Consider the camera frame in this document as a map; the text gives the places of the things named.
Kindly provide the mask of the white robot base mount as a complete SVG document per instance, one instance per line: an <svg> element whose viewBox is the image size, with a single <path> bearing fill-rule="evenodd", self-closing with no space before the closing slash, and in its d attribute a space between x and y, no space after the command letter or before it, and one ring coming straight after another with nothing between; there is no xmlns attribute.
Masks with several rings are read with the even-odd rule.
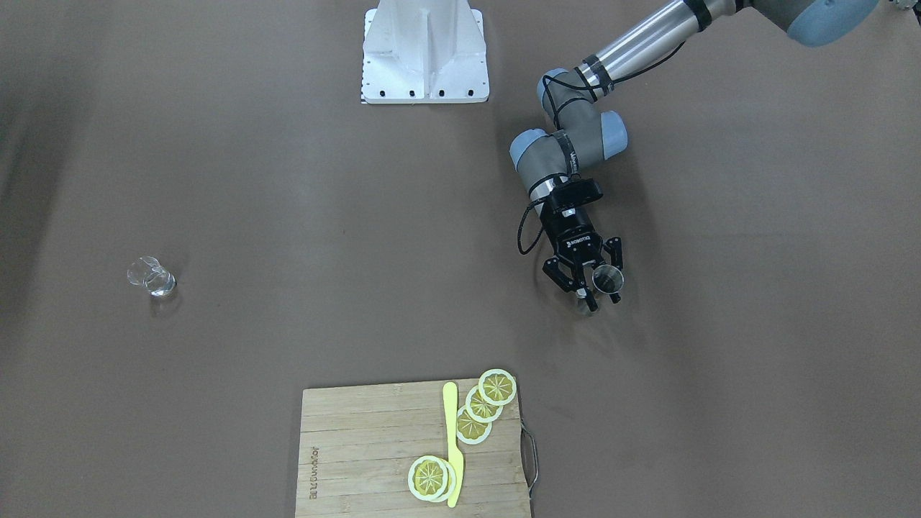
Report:
<svg viewBox="0 0 921 518"><path fill-rule="evenodd" d="M467 1L381 1L364 16L366 104L484 103L484 17Z"/></svg>

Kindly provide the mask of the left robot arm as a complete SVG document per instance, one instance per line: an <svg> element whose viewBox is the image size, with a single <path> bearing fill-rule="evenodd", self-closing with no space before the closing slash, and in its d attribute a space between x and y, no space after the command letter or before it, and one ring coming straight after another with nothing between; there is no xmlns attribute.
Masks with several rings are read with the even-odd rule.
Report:
<svg viewBox="0 0 921 518"><path fill-rule="evenodd" d="M875 1L670 1L575 68L544 73L536 93L555 129L521 132L509 148L530 198L525 213L537 215L539 236L552 249L543 273L571 293L585 314L599 308L599 298L620 302L622 240L596 232L586 207L602 197L602 190L584 176L628 145L621 116L596 108L615 86L657 68L714 20L744 9L756 10L790 39L815 48L851 32L876 6Z"/></svg>

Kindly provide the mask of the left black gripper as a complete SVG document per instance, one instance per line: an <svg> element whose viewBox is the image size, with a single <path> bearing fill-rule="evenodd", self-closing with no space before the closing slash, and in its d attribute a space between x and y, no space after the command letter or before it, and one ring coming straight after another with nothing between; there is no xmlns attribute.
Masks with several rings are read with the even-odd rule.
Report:
<svg viewBox="0 0 921 518"><path fill-rule="evenodd" d="M583 266L605 265L602 247L611 259L603 269L603 292L613 304L622 300L620 292L625 285L621 238L609 238L603 245L584 208L602 196L601 187L593 179L545 179L540 184L540 223L553 249L553 256L544 261L542 270L563 292L573 293L576 308L582 314L599 311Z"/></svg>

